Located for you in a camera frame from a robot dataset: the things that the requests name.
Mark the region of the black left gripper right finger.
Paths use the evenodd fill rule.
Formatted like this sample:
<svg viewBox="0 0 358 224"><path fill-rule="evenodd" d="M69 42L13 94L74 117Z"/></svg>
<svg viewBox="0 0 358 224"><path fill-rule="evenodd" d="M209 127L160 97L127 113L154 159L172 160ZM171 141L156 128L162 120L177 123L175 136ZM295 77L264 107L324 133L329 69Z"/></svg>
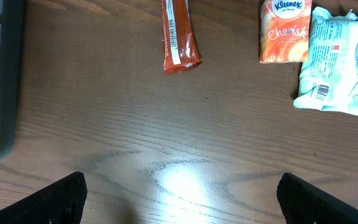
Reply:
<svg viewBox="0 0 358 224"><path fill-rule="evenodd" d="M358 209L289 172L277 185L277 200L287 223L358 223Z"/></svg>

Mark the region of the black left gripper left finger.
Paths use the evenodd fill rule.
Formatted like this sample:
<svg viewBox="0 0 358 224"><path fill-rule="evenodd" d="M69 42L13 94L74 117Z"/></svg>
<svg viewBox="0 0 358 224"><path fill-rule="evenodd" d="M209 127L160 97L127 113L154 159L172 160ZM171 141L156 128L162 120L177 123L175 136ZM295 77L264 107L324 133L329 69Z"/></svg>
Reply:
<svg viewBox="0 0 358 224"><path fill-rule="evenodd" d="M74 172L0 210L0 223L79 224L87 193L84 174Z"/></svg>

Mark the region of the teal wet wipes pack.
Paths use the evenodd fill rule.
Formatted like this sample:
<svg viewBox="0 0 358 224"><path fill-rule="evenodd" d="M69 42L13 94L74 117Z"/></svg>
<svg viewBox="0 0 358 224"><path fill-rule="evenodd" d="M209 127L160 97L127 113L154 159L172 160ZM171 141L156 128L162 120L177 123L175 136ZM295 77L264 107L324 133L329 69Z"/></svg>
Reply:
<svg viewBox="0 0 358 224"><path fill-rule="evenodd" d="M358 17L312 12L308 60L300 72L299 109L358 115Z"/></svg>

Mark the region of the orange tissue pack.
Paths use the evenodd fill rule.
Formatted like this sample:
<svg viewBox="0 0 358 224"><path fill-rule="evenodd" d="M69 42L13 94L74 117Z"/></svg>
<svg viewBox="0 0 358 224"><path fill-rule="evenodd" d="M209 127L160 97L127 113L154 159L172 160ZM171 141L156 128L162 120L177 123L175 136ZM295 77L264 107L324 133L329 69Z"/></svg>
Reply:
<svg viewBox="0 0 358 224"><path fill-rule="evenodd" d="M312 0L265 0L260 18L260 63L308 60Z"/></svg>

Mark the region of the brown red snack bar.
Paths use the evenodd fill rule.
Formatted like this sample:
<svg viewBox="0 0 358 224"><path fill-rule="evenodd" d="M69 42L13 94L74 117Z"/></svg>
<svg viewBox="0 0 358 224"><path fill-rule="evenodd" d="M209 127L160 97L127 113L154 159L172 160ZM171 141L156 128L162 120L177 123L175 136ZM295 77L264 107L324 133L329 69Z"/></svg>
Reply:
<svg viewBox="0 0 358 224"><path fill-rule="evenodd" d="M187 0L161 0L164 75L194 69L202 63Z"/></svg>

